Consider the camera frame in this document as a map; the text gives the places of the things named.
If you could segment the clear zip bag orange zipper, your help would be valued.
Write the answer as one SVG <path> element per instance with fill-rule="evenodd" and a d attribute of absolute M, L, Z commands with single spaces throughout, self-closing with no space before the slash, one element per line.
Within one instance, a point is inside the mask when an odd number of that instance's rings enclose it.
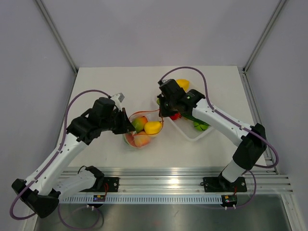
<path fill-rule="evenodd" d="M 160 109 L 137 111 L 129 117 L 129 121 L 135 130 L 124 134 L 123 137 L 124 142 L 134 149 L 141 149 L 149 145 L 164 126 Z"/>

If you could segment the orange green mango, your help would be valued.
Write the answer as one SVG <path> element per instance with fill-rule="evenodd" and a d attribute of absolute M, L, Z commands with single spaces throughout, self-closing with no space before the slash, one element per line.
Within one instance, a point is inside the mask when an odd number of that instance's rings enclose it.
<path fill-rule="evenodd" d="M 137 133 L 144 130 L 145 124 L 148 122 L 148 119 L 145 116 L 135 118 L 131 123 L 134 126 Z"/>

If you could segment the peach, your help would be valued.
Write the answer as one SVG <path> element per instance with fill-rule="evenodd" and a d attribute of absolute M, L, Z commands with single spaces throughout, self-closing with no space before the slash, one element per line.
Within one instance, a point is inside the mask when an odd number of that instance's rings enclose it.
<path fill-rule="evenodd" d="M 146 146 L 150 143 L 151 138 L 148 135 L 144 135 L 144 134 L 137 134 L 136 136 L 134 136 L 134 143 L 136 145 L 136 147 L 141 148 L 143 146 Z"/>

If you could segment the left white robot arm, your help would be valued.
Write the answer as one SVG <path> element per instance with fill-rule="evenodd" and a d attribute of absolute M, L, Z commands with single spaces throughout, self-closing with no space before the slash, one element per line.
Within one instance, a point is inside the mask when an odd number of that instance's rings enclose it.
<path fill-rule="evenodd" d="M 121 93 L 100 97 L 92 108 L 73 119 L 64 129 L 60 146 L 26 179 L 16 179 L 12 183 L 17 199 L 40 218 L 46 218 L 62 199 L 83 190 L 100 191 L 104 187 L 104 174 L 94 166 L 62 182 L 57 180 L 72 160 L 102 132 L 111 131 L 117 135 L 135 130 L 121 106 L 123 99 Z"/>

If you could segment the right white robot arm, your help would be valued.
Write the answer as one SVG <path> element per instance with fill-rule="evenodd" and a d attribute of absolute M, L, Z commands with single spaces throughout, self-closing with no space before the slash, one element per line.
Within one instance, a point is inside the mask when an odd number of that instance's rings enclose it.
<path fill-rule="evenodd" d="M 231 192 L 237 179 L 251 170 L 267 148 L 265 128 L 236 121 L 215 108 L 206 96 L 192 89 L 186 92 L 174 79 L 159 81 L 160 115 L 169 117 L 175 113 L 189 115 L 209 124 L 225 135 L 236 147 L 231 161 L 215 179 L 211 189 L 215 192 Z"/>

